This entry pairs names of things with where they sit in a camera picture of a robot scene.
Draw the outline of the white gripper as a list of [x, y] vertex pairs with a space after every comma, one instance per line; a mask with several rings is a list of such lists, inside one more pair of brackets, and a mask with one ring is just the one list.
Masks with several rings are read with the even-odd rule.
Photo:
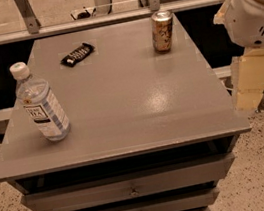
[[264, 93], [264, 4], [256, 0], [225, 0], [213, 18], [231, 41], [244, 50], [230, 64], [232, 100], [238, 111], [253, 111]]

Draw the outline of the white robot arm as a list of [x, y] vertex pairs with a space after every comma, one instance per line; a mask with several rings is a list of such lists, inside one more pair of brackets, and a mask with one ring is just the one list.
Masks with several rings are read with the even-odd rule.
[[256, 110], [264, 93], [264, 0], [225, 0], [213, 21], [244, 48], [230, 64], [233, 105]]

